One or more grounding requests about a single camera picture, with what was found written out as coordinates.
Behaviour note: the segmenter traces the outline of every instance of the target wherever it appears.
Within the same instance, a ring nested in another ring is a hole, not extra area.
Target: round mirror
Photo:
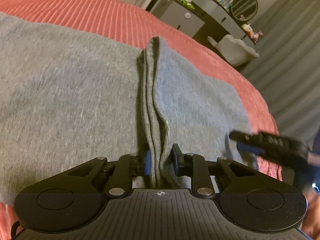
[[[258,11],[257,0],[233,0],[230,7],[231,14],[239,21],[251,20]]]

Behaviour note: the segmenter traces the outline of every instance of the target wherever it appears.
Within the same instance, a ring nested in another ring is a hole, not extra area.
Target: ribbed gray plate
[[[44,234],[24,230],[16,239],[42,240],[300,240],[297,229],[261,234],[228,221],[211,200],[199,199],[187,189],[135,189],[131,196],[111,200],[101,215],[83,228]]]

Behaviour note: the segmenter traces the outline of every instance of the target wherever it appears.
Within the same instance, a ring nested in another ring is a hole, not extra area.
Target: gray curtain
[[[279,132],[312,146],[320,125],[320,0],[278,0],[253,25],[265,35],[242,74],[268,104]]]

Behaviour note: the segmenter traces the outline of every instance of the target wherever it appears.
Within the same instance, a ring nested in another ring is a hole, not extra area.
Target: black cable
[[[20,226],[20,222],[19,221],[16,221],[16,222],[13,223],[13,225],[11,227],[11,239],[16,236],[19,226]]]

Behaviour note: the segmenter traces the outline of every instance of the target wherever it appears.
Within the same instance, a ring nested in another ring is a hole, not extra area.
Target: pink bedspread
[[[141,49],[151,37],[160,35],[203,74],[235,87],[253,131],[277,133],[265,101],[240,73],[211,50],[140,8],[117,0],[0,0],[0,11],[30,22],[52,23],[96,33]],[[281,179],[279,166],[261,159],[258,162],[261,172]],[[14,221],[13,208],[0,203],[1,240],[10,239]]]

